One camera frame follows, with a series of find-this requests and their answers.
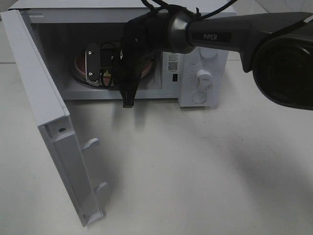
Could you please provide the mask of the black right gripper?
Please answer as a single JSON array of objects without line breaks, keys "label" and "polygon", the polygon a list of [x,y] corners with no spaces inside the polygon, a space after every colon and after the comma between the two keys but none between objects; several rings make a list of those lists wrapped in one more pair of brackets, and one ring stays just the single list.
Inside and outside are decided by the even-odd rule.
[{"label": "black right gripper", "polygon": [[152,66],[151,50],[132,50],[112,47],[112,76],[122,95],[123,108],[132,108],[139,82]]}]

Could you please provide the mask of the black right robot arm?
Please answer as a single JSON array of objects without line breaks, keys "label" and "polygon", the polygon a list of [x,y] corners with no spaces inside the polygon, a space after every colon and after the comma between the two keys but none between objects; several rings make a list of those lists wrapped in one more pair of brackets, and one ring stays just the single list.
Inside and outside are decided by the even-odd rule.
[{"label": "black right robot arm", "polygon": [[261,93],[285,107],[313,108],[313,15],[266,13],[199,19],[180,10],[128,21],[112,59],[112,78],[131,108],[147,60],[156,52],[187,54],[197,47],[239,53]]}]

